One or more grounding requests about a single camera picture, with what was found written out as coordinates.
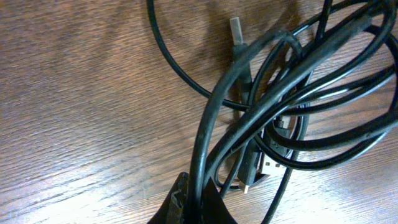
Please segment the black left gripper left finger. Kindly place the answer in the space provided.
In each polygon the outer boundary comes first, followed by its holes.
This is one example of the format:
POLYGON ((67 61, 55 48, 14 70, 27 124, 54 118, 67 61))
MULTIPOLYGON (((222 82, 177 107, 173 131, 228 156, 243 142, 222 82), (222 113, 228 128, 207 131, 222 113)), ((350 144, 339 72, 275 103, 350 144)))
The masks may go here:
POLYGON ((188 173, 179 173, 162 205, 148 224, 183 224, 187 199, 188 173))

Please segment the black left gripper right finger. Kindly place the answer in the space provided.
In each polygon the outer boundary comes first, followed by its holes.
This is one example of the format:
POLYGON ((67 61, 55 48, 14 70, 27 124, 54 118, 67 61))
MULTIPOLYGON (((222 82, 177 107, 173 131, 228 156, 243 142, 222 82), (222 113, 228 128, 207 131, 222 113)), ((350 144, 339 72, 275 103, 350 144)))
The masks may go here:
POLYGON ((210 179, 202 194, 202 219, 205 224, 237 224, 231 216, 218 189, 210 179))

